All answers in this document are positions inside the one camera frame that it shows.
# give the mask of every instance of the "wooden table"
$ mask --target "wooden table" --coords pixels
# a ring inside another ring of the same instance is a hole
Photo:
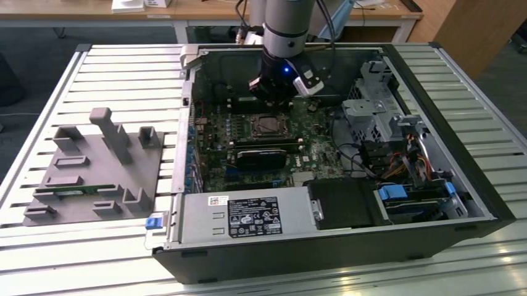
[[[172,0],[168,8],[146,7],[144,12],[126,14],[112,14],[110,3],[110,0],[0,0],[0,27],[173,27],[177,42],[186,43],[186,27],[240,24],[234,0]],[[345,26],[397,27],[392,41],[405,42],[422,14],[409,12],[398,0],[386,3],[374,10],[354,9]]]

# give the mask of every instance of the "black cable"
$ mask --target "black cable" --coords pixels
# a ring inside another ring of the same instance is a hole
[[[241,13],[241,19],[242,19],[244,23],[245,23],[245,10],[246,10],[246,0],[244,0],[244,11]]]
[[[245,5],[246,5],[246,0],[237,0],[237,3],[236,3],[236,14],[237,14],[237,17],[240,18],[240,20],[241,20],[241,25],[244,26],[244,27],[248,27],[248,25],[246,25],[246,22],[245,22],[245,20],[244,20],[244,16],[240,14],[240,5],[241,5],[241,3],[245,1]]]
[[[316,5],[318,6],[318,9],[321,11],[321,15],[324,16],[325,23],[329,28],[329,35],[330,35],[330,41],[329,41],[329,46],[330,46],[330,64],[328,67],[328,73],[330,73],[333,66],[334,66],[334,60],[336,60],[336,47],[334,47],[334,27],[332,26],[332,20],[328,12],[328,8],[325,6],[325,3],[321,0],[316,0]]]
[[[364,10],[366,10],[365,8],[364,8],[364,6],[358,3],[358,2],[354,2],[356,3],[356,5],[358,5],[360,6],[360,11],[362,12],[362,27],[365,26],[365,15],[364,15]]]
[[[354,164],[364,170],[365,174],[366,174],[370,178],[378,179],[378,176],[369,170],[369,168],[366,168],[365,165],[362,165],[360,162],[357,162],[357,161],[353,159],[353,157],[348,156],[348,155],[341,151],[340,147],[344,146],[344,145],[352,145],[352,143],[344,143],[344,144],[336,145],[334,137],[333,137],[334,119],[336,119],[336,115],[334,115],[334,113],[333,113],[333,117],[332,117],[332,120],[330,120],[330,126],[329,126],[329,137],[330,137],[330,142],[332,142],[332,144],[333,144],[336,150],[338,151],[340,155],[344,156],[344,158],[348,159],[348,161],[352,162],[350,166],[353,166],[353,163],[354,163]]]

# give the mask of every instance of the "warning label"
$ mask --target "warning label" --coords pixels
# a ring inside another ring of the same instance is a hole
[[[229,236],[266,236],[281,233],[276,197],[229,200]]]

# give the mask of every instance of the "black plastic cover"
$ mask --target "black plastic cover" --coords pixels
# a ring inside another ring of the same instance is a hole
[[[358,178],[316,179],[306,182],[310,200],[320,204],[324,219],[317,229],[384,225],[370,182]]]

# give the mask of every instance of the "floor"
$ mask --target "floor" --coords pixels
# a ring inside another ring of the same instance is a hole
[[[26,97],[9,107],[0,107],[0,181],[14,160],[37,115],[46,103],[76,45],[174,43],[170,28],[69,28],[57,39],[50,28],[0,28],[0,52],[25,89]],[[476,84],[485,92],[520,132],[527,135],[527,54],[505,46]]]

